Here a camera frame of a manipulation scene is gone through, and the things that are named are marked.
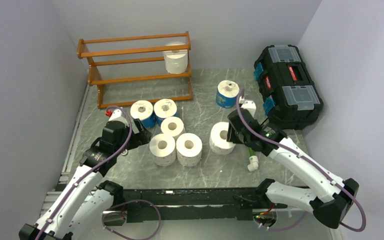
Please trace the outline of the white roll sideways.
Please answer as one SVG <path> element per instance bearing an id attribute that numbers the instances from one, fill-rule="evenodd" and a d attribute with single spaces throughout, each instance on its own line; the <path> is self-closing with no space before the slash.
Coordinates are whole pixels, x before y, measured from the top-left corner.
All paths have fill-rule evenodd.
<path id="1" fill-rule="evenodd" d="M 176 49 L 163 51 L 165 68 L 169 74 L 182 74 L 188 67 L 188 50 Z"/>

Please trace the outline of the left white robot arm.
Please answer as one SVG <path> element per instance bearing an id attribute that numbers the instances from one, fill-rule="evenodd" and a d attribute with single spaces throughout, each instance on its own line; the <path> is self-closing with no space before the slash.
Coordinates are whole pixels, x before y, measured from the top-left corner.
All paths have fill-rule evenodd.
<path id="1" fill-rule="evenodd" d="M 132 125 L 123 117 L 106 123 L 79 162 L 62 193 L 35 224 L 25 224 L 18 233 L 21 240 L 73 240 L 90 222 L 90 217 L 104 210 L 119 209 L 124 201 L 123 187 L 103 177 L 117 163 L 119 155 L 148 144 L 152 134 L 139 119 Z"/>

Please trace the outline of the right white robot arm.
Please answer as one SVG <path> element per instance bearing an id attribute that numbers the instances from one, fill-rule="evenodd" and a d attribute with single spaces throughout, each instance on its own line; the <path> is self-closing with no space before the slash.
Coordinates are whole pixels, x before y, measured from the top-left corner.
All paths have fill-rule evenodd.
<path id="1" fill-rule="evenodd" d="M 359 184 L 352 178 L 346 180 L 329 172 L 273 123 L 258 123 L 243 108 L 228 115 L 227 141 L 243 144 L 255 152 L 282 164 L 306 188 L 289 186 L 266 178 L 255 189 L 256 203 L 267 208 L 283 204 L 311 213 L 324 226 L 337 229 L 356 203 Z"/>

